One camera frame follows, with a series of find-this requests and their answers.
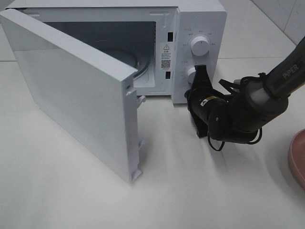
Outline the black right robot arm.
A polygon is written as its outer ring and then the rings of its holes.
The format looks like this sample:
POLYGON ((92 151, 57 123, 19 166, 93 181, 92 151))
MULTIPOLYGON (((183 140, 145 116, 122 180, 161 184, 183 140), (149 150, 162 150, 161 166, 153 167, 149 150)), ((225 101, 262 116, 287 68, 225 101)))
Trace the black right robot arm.
POLYGON ((195 66, 191 88, 184 94, 199 138, 254 145, 262 127, 282 114, 288 97, 305 83, 305 41, 269 73, 246 76, 219 84, 229 94, 215 90, 206 65, 195 66))

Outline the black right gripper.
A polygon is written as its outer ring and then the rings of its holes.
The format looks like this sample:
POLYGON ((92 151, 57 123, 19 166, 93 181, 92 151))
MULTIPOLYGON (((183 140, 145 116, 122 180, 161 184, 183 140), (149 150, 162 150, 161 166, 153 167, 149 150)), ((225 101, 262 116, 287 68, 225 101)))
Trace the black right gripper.
POLYGON ((213 89, 204 64, 195 66, 187 106, 199 138, 229 137, 228 102, 213 89))

